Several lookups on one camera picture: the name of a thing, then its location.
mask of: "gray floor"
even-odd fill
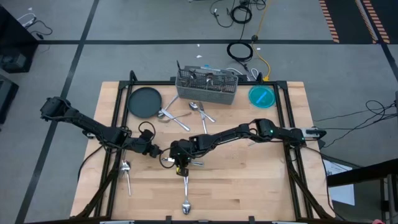
[[[80,39],[92,2],[0,0],[15,17],[32,7],[38,19],[54,29],[49,39],[58,40]],[[241,25],[235,24],[229,29],[218,27],[208,12],[211,2],[100,0],[88,39],[239,38]],[[225,7],[230,8],[231,3],[224,1],[216,5],[220,22],[229,22]],[[257,31],[261,12],[253,10],[253,13],[244,38],[250,38]],[[317,0],[273,0],[260,36],[261,39],[331,39]],[[17,82],[20,89],[0,133],[0,168],[3,170],[0,179],[6,180],[0,183],[3,199],[0,223],[12,223],[17,216],[49,128],[49,123],[39,119],[39,109],[46,97],[60,94],[76,50],[76,45],[51,45],[43,52],[47,47],[39,47],[29,73],[8,75],[1,72]],[[397,80],[378,45],[268,44],[256,47],[272,67],[271,80],[305,82],[314,119],[364,110],[368,100],[390,105],[398,90]],[[389,48],[393,56],[398,57],[398,47],[390,45]],[[245,49],[236,47],[233,52],[244,55]],[[139,80],[168,80],[175,75],[176,60],[182,65],[242,70],[226,54],[226,45],[221,44],[86,45],[67,98],[81,112],[93,116],[101,82],[126,80],[130,70],[135,71]],[[248,66],[266,71],[256,57]],[[370,116],[365,113],[315,124],[349,128]],[[325,141],[329,143],[342,134],[329,131]],[[397,121],[391,119],[354,131],[323,152],[365,166],[398,157],[394,150],[397,138]],[[69,216],[86,143],[78,128],[58,125],[26,222]],[[380,218],[378,183],[355,185],[355,193],[355,207],[335,203],[336,210],[355,220]]]

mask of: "spoon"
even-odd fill
[[[211,118],[205,112],[203,112],[201,109],[199,109],[199,106],[196,103],[190,102],[189,107],[191,108],[191,110],[199,111],[201,114],[205,115],[211,122],[216,122],[215,119]]]
[[[191,203],[188,201],[188,177],[184,177],[184,186],[185,186],[185,200],[182,203],[182,213],[188,215],[191,210]]]

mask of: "teal plate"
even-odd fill
[[[269,108],[275,103],[275,94],[266,86],[254,86],[249,91],[249,100],[258,108]]]

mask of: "knife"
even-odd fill
[[[205,109],[203,108],[203,104],[201,102],[199,102],[199,109],[205,112]],[[207,134],[206,121],[205,121],[206,116],[203,113],[200,113],[200,116],[201,116],[201,122],[203,124],[203,129],[205,130],[205,134]]]
[[[188,128],[186,125],[184,125],[183,123],[181,123],[179,120],[177,120],[173,115],[171,115],[169,112],[167,112],[165,109],[161,109],[161,112],[163,112],[164,115],[166,115],[168,118],[172,119],[173,121],[175,121],[177,124],[179,124],[183,129],[185,129],[186,131],[191,131],[190,128]]]

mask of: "wooden tabletop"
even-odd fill
[[[302,82],[288,82],[294,120],[297,127],[313,126],[307,96]],[[142,86],[134,86],[133,91]],[[162,95],[163,106],[177,94],[174,86],[152,86]],[[255,118],[267,118],[279,125],[277,109],[274,105],[268,109],[258,109],[250,104],[248,91],[251,86],[238,86],[232,105],[219,105],[203,102],[206,113],[217,122],[206,119],[209,134],[215,134],[241,123],[249,123]],[[104,82],[99,94],[94,119],[110,126],[114,104],[118,92],[118,82]],[[285,108],[283,92],[280,91],[282,106]],[[124,91],[119,114],[121,122],[124,108]],[[168,109],[174,116],[191,112],[188,100],[177,99]],[[133,136],[139,135],[138,125],[150,121],[156,128],[153,144],[166,149],[174,140],[188,139],[189,136],[203,134],[199,112],[179,118],[191,128],[186,132],[176,122],[160,123],[156,118],[140,119],[129,114],[127,126]],[[145,124],[142,128],[150,129]],[[113,208],[113,219],[164,220],[171,215],[173,220],[295,220],[289,178],[285,165],[284,150],[281,143],[262,143],[248,146],[251,141],[240,139],[218,146],[205,157],[198,159],[204,167],[190,165],[189,194],[192,205],[189,215],[182,213],[184,201],[183,178],[177,176],[175,169],[164,169],[158,159],[128,151],[126,159],[131,163],[130,180],[132,196],[128,196],[126,177],[118,180]],[[99,144],[89,140],[88,156]],[[318,149],[316,142],[308,146]],[[101,150],[90,158],[81,171],[71,215],[83,210],[98,189],[105,151]],[[330,214],[326,196],[326,181],[319,154],[302,149],[302,159],[307,176],[308,188],[320,205]],[[302,216],[305,207],[302,194],[297,188]],[[108,201],[108,192],[104,195],[104,207]]]

